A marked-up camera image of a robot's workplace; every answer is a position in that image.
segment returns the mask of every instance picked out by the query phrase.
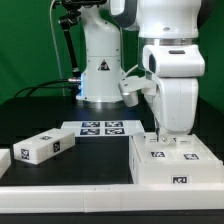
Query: green wall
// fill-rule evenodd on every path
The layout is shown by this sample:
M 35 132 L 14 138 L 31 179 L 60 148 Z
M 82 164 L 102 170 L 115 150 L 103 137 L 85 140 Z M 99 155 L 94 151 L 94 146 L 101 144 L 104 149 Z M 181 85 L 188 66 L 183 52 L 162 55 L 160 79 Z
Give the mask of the green wall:
M 59 78 L 52 42 L 49 6 L 51 0 L 0 1 L 0 103 L 22 88 Z M 207 68 L 199 79 L 200 96 L 224 113 L 224 1 L 216 7 L 207 23 L 200 29 L 200 49 Z M 69 56 L 64 37 L 57 25 L 65 14 L 60 7 L 53 12 L 62 70 L 71 76 Z M 85 68 L 85 45 L 82 26 L 72 28 L 78 63 Z M 124 31 L 125 66 L 136 64 L 137 33 Z M 62 95 L 61 90 L 40 90 L 36 95 Z

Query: white platform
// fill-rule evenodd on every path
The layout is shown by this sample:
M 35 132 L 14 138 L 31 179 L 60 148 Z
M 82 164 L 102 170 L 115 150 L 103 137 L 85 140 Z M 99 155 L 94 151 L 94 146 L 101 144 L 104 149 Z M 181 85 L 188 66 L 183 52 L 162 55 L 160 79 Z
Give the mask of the white platform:
M 63 130 L 71 130 L 76 137 L 130 136 L 144 133 L 141 121 L 69 121 L 61 126 Z

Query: white box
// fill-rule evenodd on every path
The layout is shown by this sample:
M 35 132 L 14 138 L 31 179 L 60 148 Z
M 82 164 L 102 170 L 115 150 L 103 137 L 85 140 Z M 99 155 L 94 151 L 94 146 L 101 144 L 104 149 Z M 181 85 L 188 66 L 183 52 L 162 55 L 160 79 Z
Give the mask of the white box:
M 54 128 L 14 144 L 14 157 L 24 162 L 39 164 L 74 145 L 74 132 Z
M 129 166 L 135 184 L 222 183 L 223 162 L 195 136 L 174 137 L 169 145 L 155 133 L 130 137 Z
M 0 149 L 0 178 L 11 165 L 10 150 Z

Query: black table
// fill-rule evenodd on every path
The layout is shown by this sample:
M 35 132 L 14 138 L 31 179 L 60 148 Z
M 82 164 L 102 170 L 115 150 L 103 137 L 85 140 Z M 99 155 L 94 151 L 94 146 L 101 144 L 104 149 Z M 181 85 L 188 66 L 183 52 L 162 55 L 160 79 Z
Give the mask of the black table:
M 147 104 L 133 108 L 95 110 L 72 104 L 70 97 L 15 98 L 0 106 L 0 148 L 51 128 L 64 121 L 141 120 L 146 131 L 154 130 Z M 199 99 L 196 134 L 224 160 L 224 116 Z M 15 161 L 0 186 L 131 184 L 128 137 L 77 138 L 76 146 L 34 166 Z M 148 211 L 69 214 L 1 214 L 0 223 L 223 223 L 224 211 Z

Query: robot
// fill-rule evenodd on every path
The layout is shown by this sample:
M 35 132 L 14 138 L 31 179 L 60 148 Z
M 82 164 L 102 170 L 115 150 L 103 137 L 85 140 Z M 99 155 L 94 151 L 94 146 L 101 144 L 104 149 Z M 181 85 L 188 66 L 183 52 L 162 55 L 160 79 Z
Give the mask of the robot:
M 198 97 L 196 77 L 202 76 L 205 69 L 205 62 L 193 41 L 198 37 L 197 16 L 203 2 L 62 1 L 68 11 L 68 15 L 61 20 L 65 20 L 65 24 L 61 24 L 64 31 L 67 32 L 73 23 L 77 23 L 83 13 L 88 41 L 92 40 L 88 35 L 95 31 L 91 30 L 95 26 L 99 25 L 99 32 L 105 27 L 111 27 L 113 32 L 106 30 L 105 37 L 115 38 L 116 41 L 111 46 L 119 49 L 117 29 L 102 25 L 97 13 L 97 7 L 106 3 L 105 6 L 119 26 L 139 30 L 138 65 L 145 71 L 144 77 L 123 76 L 117 61 L 119 53 L 114 52 L 106 52 L 108 58 L 104 54 L 99 57 L 91 52 L 87 54 L 88 60 L 94 61 L 96 67 L 88 65 L 86 72 L 89 73 L 90 68 L 99 72 L 100 69 L 108 71 L 108 67 L 112 69 L 114 66 L 117 76 L 113 85 L 119 86 L 117 90 L 120 90 L 127 106 L 136 105 L 137 90 L 142 91 L 155 116 L 156 131 L 138 133 L 129 138 L 129 165 L 134 184 L 1 188 L 2 212 L 26 212 L 27 207 L 23 209 L 24 203 L 28 203 L 29 212 L 224 209 L 223 162 L 195 135 L 189 135 Z M 95 44 L 87 43 L 87 50 L 95 47 Z M 111 67 L 110 59 L 116 65 Z M 73 82 L 77 86 L 82 84 L 82 80 L 88 83 L 89 79 L 82 77 L 76 66 L 73 63 Z M 94 85 L 95 82 L 98 83 L 98 80 L 91 80 L 87 86 Z M 107 99 L 101 98 L 102 92 L 98 92 L 99 95 L 93 95 L 90 102 L 119 101 L 121 98 L 117 90 L 114 90 L 117 95 L 111 101 L 108 100 L 109 95 Z M 92 95 L 89 90 L 85 91 L 88 101 Z
M 196 190 L 200 192 L 199 198 L 196 197 L 199 201 L 205 196 L 205 192 L 211 199 L 214 196 L 213 187 L 219 186 L 219 190 L 223 187 L 223 162 L 218 160 L 195 135 L 189 135 L 194 124 L 198 98 L 197 77 L 203 76 L 205 71 L 204 59 L 197 44 L 194 43 L 194 39 L 198 37 L 199 10 L 205 1 L 64 0 L 62 2 L 69 13 L 71 9 L 73 11 L 75 9 L 75 14 L 78 15 L 76 18 L 81 16 L 87 41 L 87 61 L 94 62 L 94 65 L 87 64 L 84 74 L 88 75 L 87 77 L 84 75 L 82 80 L 83 85 L 88 88 L 84 87 L 83 90 L 87 95 L 97 92 L 98 97 L 91 97 L 90 94 L 84 100 L 88 101 L 90 98 L 91 102 L 106 102 L 111 98 L 111 102 L 119 101 L 117 92 L 110 91 L 116 90 L 118 84 L 121 96 L 128 107 L 138 104 L 137 91 L 141 90 L 154 114 L 155 133 L 138 133 L 130 136 L 129 165 L 135 187 L 146 185 L 147 190 L 142 195 L 146 197 L 157 195 L 161 202 L 158 209 L 170 208 L 166 204 L 166 200 L 170 198 L 169 194 L 173 194 L 176 199 L 187 198 L 195 194 Z M 103 28 L 104 25 L 101 27 L 102 20 L 98 14 L 101 5 L 110 10 L 112 18 L 121 28 L 139 31 L 138 67 L 145 71 L 144 77 L 127 77 L 119 66 L 120 55 L 114 52 L 115 49 L 117 52 L 120 51 L 119 33 L 114 26 L 108 27 L 107 23 L 106 28 Z M 103 41 L 109 40 L 111 50 L 103 49 L 102 53 L 98 50 L 99 46 L 94 38 L 89 38 L 93 37 L 92 35 L 97 39 L 99 37 L 98 28 L 94 33 L 94 27 L 101 27 L 100 36 L 105 37 L 102 38 Z M 110 67 L 115 69 L 108 80 L 103 77 L 104 75 L 101 77 L 97 74 L 101 70 L 107 71 Z M 97 77 L 102 79 L 99 81 L 100 78 L 93 74 L 93 79 L 90 81 L 91 73 L 97 74 Z M 102 88 L 102 91 L 99 91 L 99 86 L 104 82 L 106 89 Z M 104 93 L 108 93 L 108 90 L 110 96 L 104 98 Z M 167 195 L 164 193 L 165 199 L 160 198 L 158 191 L 150 189 L 151 184 L 167 193 Z M 134 210 L 153 208 L 150 202 L 145 207 L 141 207 L 140 202 L 139 204 Z M 178 200 L 174 207 L 192 209 L 200 206 L 195 207 L 191 202 L 183 205 Z
M 100 11 L 108 8 L 106 1 L 63 0 L 66 16 L 59 19 L 64 31 L 73 67 L 73 78 L 77 85 L 73 95 L 79 105 L 96 109 L 110 109 L 123 106 L 118 89 L 119 81 L 126 73 L 121 68 L 121 41 L 119 29 L 104 20 Z M 86 42 L 86 69 L 78 69 L 70 27 L 81 22 Z

